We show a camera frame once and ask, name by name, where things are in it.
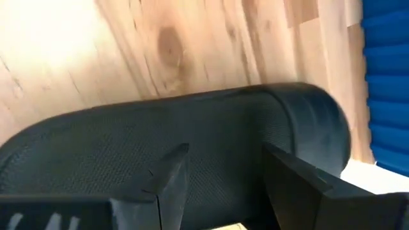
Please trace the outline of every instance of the white surface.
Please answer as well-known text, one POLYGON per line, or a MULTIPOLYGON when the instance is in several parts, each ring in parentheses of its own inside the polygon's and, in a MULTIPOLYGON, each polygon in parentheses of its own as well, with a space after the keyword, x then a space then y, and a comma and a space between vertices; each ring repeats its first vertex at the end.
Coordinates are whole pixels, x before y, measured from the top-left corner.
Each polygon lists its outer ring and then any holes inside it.
POLYGON ((341 178, 374 194, 409 192, 409 178, 376 165, 350 160, 341 178))

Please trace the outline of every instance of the wood knot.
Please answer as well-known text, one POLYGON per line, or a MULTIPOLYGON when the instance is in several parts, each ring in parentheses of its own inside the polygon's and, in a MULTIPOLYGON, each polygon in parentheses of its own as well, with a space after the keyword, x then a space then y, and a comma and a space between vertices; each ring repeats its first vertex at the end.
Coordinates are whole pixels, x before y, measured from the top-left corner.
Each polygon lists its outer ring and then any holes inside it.
POLYGON ((166 65, 181 67, 183 64, 183 45, 174 27, 163 27, 159 32, 158 53, 166 65))

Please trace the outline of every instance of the light wood surface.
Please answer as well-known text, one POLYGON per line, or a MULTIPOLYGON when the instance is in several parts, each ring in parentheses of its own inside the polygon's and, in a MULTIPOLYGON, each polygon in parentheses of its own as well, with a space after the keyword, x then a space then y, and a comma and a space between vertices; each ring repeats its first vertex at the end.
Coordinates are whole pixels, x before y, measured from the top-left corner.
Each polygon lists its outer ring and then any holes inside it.
POLYGON ((304 81, 373 162, 360 0, 0 0, 0 143, 98 105, 304 81))

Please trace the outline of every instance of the black mesh backrest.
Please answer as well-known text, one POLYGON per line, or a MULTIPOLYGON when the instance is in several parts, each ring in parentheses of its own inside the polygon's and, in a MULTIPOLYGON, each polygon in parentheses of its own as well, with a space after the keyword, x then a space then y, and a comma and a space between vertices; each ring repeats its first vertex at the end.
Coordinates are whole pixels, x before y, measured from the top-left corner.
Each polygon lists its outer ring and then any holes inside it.
POLYGON ((255 218, 268 204, 261 143, 291 152, 288 111, 266 88, 109 105, 48 119, 0 148, 3 194, 109 193, 189 143, 182 229, 255 218))

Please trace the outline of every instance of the wooden panel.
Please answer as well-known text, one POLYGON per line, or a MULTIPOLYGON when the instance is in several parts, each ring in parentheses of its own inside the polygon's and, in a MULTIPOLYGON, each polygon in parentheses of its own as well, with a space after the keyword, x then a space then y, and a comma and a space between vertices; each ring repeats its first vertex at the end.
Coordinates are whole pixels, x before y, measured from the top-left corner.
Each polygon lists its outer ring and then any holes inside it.
POLYGON ((360 0, 0 0, 0 143, 104 104, 305 81, 372 162, 360 0))

